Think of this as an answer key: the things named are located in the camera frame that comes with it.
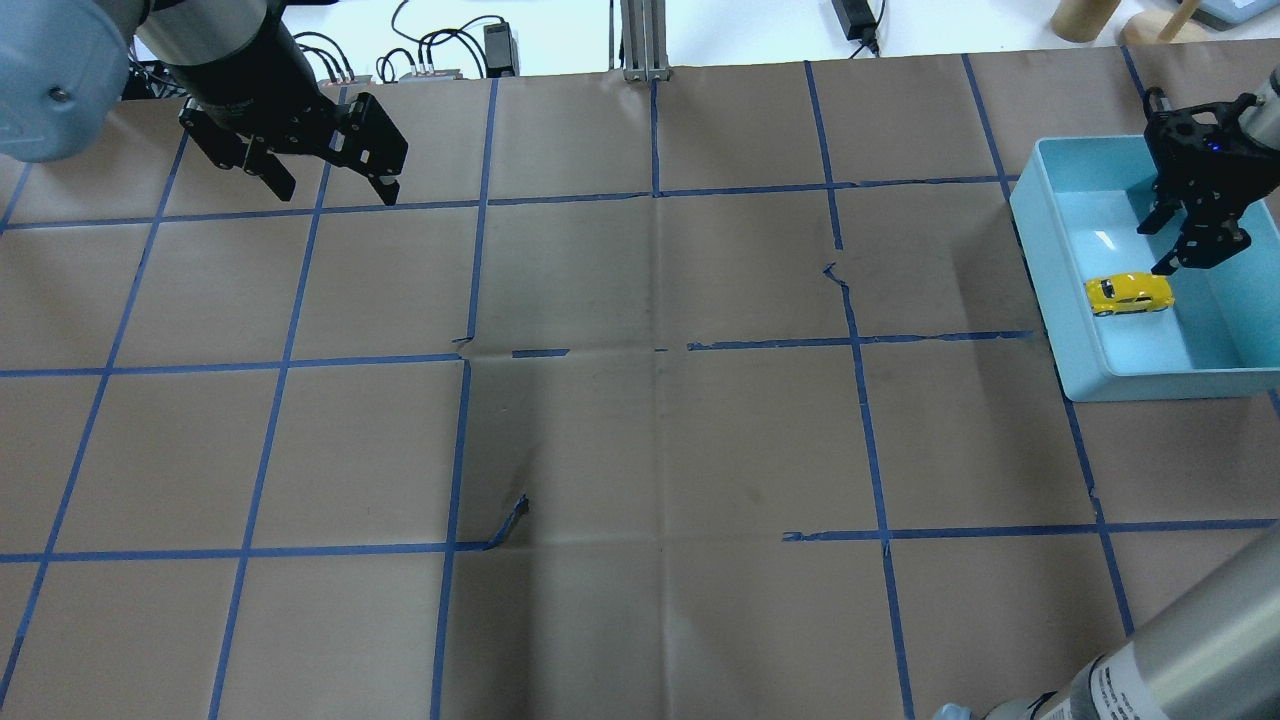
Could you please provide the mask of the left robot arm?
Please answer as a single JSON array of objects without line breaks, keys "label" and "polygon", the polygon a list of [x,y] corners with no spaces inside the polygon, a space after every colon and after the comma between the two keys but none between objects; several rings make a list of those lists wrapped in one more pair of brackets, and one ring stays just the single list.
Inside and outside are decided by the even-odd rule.
[{"label": "left robot arm", "polygon": [[18,161],[60,161],[100,136],[122,100],[141,41],[187,95],[179,123],[211,164],[293,196],[285,155],[362,176],[397,202],[410,146],[367,92],[329,99],[279,1],[5,1],[1,147]]}]

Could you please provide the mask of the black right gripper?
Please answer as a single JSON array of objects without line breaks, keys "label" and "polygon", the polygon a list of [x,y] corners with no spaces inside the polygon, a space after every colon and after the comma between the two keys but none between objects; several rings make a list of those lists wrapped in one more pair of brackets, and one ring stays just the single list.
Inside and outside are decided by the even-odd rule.
[{"label": "black right gripper", "polygon": [[1156,176],[1137,232],[1155,236],[1187,210],[1172,250],[1149,272],[1212,269],[1247,250],[1252,236],[1239,215],[1277,188],[1277,99],[1245,92],[1176,109],[1166,92],[1144,92],[1143,109]]}]

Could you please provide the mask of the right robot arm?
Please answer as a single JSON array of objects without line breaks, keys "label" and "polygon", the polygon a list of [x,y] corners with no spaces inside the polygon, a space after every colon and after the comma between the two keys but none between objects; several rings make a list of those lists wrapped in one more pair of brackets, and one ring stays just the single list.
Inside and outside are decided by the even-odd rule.
[{"label": "right robot arm", "polygon": [[[1236,397],[1277,383],[1277,83],[1142,136],[1043,138],[1011,199],[1065,395]],[[992,719],[1275,719],[1277,528],[1064,688]]]}]

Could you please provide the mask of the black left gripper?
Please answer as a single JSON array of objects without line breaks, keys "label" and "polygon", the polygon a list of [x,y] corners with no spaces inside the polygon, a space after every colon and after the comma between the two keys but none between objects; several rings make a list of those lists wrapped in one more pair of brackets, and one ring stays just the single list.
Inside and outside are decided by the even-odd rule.
[{"label": "black left gripper", "polygon": [[[178,81],[191,96],[180,124],[215,165],[241,167],[288,202],[297,183],[275,151],[311,155],[397,204],[408,141],[372,94],[340,105],[324,97],[294,41],[247,40],[211,61],[180,63]],[[250,150],[255,138],[270,150]]]}]

